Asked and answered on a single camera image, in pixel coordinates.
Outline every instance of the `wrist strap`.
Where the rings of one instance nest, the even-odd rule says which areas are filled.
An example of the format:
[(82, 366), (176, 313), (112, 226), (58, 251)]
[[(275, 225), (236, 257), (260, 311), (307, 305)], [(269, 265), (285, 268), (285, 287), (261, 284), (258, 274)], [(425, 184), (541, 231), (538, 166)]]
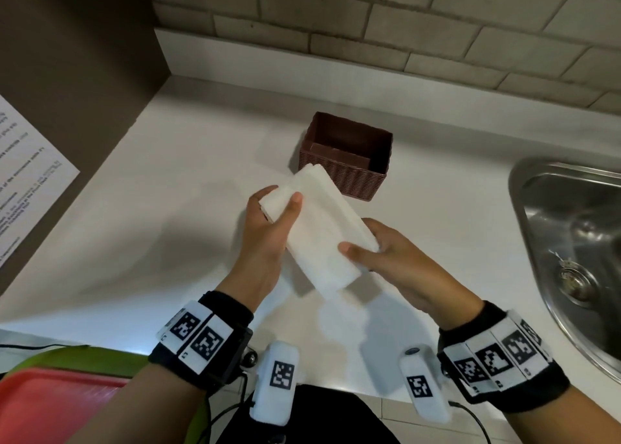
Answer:
[(454, 330), (440, 330), (440, 362), (470, 403), (489, 401), (505, 413), (539, 408), (570, 386), (539, 335), (517, 313), (485, 302)]
[(188, 302), (159, 331), (149, 362), (166, 367), (198, 388), (215, 392), (238, 365), (252, 337), (253, 315), (221, 292)]

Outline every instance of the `fingernail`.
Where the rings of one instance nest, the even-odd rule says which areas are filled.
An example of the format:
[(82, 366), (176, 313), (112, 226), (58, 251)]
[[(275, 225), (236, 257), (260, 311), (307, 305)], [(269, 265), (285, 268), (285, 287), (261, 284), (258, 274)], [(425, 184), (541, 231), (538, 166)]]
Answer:
[(343, 241), (342, 243), (338, 244), (338, 251), (340, 251), (342, 254), (346, 254), (351, 245), (352, 245), (351, 243), (347, 243), (346, 241)]

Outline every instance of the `person's left hand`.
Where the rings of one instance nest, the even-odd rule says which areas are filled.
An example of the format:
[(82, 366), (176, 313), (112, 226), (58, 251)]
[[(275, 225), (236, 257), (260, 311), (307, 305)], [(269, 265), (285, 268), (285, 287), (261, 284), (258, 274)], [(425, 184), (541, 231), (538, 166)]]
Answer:
[(276, 185), (261, 189), (248, 199), (242, 250), (230, 274), (216, 287), (255, 312), (278, 282), (281, 258), (291, 227), (302, 210), (302, 194), (296, 192), (274, 223), (261, 211), (259, 200)]

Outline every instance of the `brown basket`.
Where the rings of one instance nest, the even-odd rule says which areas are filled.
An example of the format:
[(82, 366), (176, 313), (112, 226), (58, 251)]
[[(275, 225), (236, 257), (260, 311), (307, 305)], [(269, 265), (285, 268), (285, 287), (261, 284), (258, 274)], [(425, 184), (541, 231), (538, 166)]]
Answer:
[(317, 112), (300, 148), (299, 169), (321, 164), (343, 195), (369, 201), (386, 178), (392, 133)]

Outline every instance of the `paper towel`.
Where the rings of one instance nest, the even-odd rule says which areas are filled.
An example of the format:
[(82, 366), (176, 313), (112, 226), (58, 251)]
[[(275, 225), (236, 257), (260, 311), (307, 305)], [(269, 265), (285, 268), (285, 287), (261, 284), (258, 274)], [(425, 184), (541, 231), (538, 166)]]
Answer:
[(379, 246), (320, 164), (307, 164), (287, 184), (261, 199), (268, 219), (280, 217), (294, 192), (301, 192), (304, 202), (289, 233), (287, 249), (315, 288), (331, 297), (363, 273), (338, 252), (338, 244), (349, 241), (375, 252)]

